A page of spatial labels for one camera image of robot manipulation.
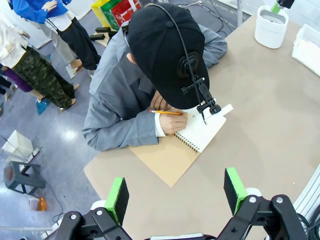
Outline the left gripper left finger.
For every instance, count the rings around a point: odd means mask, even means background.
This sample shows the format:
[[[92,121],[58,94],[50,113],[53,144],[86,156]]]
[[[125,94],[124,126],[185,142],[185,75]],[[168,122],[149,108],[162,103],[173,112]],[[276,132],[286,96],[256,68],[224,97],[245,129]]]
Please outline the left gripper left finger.
[[[78,211],[67,212],[59,225],[57,240],[130,240],[123,229],[129,191],[124,177],[113,181],[104,206],[90,210],[85,215]]]

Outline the person's right hand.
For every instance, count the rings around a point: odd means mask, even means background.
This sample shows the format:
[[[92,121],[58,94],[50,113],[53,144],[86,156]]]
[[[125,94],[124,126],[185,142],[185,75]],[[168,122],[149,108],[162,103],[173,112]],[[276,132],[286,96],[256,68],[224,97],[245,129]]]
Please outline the person's right hand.
[[[186,128],[188,113],[180,109],[172,108],[169,113],[161,113],[160,126],[165,134],[172,135]]]

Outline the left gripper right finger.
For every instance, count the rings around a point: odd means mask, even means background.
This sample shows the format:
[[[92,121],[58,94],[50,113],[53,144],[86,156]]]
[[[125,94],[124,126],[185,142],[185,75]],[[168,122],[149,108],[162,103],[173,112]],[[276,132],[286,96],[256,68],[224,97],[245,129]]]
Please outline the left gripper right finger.
[[[253,226],[263,227],[270,240],[306,240],[298,214],[287,195],[267,200],[247,193],[237,170],[224,171],[223,189],[232,213],[218,240],[244,240]]]

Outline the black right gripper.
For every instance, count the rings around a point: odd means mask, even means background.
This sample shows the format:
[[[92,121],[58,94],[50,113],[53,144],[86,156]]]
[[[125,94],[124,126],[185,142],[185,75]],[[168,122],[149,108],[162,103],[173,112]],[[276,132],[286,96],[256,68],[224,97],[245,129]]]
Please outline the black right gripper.
[[[277,0],[271,7],[271,12],[279,13],[283,8],[290,9],[294,2],[295,0]]]

